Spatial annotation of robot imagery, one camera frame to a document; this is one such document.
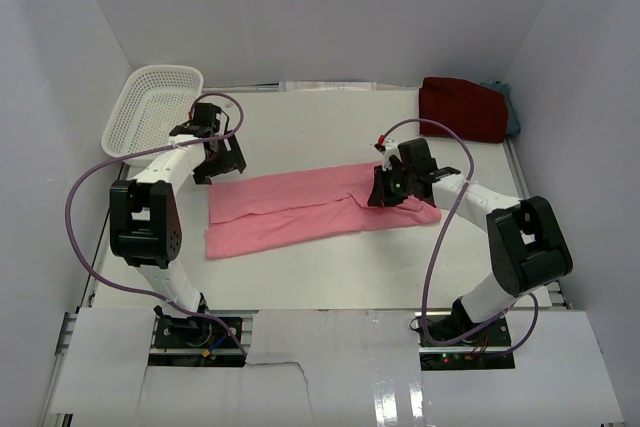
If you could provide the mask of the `pink t shirt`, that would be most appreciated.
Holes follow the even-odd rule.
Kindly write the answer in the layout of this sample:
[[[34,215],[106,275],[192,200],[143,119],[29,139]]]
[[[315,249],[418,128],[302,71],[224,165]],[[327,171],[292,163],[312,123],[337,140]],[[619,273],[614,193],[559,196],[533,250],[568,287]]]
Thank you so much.
[[[439,223],[441,211],[414,197],[394,207],[368,206],[378,165],[343,165],[210,186],[206,258],[227,259],[351,233]]]

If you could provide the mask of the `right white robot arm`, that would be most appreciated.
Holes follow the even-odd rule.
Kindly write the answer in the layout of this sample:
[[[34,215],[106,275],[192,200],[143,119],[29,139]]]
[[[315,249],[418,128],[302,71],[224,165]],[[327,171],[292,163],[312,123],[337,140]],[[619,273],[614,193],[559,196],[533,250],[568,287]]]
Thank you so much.
[[[443,319],[430,322],[420,315],[418,330],[429,344],[477,344],[522,297],[572,271],[571,254],[546,199],[504,195],[453,167],[439,167],[423,138],[394,143],[381,137],[375,148],[383,161],[374,170],[369,206],[418,200],[445,210],[446,225],[460,216],[488,238],[490,273],[456,299]]]

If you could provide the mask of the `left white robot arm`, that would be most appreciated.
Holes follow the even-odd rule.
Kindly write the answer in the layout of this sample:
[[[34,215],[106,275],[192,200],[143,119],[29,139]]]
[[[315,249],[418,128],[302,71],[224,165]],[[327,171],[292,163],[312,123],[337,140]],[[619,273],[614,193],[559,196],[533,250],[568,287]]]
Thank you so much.
[[[212,322],[201,315],[207,310],[204,295],[178,261],[183,236],[175,194],[189,178],[206,185],[215,176],[245,170],[230,132],[229,116],[221,107],[199,102],[190,119],[169,134],[177,143],[197,139],[197,144],[162,153],[133,179],[114,182],[109,191],[111,251],[171,303],[154,311],[191,346],[209,339]]]

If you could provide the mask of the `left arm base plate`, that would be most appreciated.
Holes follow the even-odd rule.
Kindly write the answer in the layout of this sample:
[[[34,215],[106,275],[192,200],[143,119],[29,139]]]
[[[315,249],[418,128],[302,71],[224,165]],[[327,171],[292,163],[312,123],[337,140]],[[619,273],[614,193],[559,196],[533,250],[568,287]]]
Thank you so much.
[[[205,319],[157,317],[148,365],[236,368],[245,356],[220,324]]]

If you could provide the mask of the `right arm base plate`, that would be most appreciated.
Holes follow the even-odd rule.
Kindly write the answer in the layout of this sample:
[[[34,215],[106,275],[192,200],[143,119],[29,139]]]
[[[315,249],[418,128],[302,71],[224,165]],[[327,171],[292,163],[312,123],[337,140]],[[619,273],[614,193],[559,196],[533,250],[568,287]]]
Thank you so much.
[[[513,370],[516,367],[514,354],[506,353],[512,347],[512,338],[504,318],[456,343],[449,341],[458,333],[451,330],[448,315],[430,313],[427,325],[433,341],[424,334],[418,316],[409,322],[409,329],[418,336],[423,372]]]

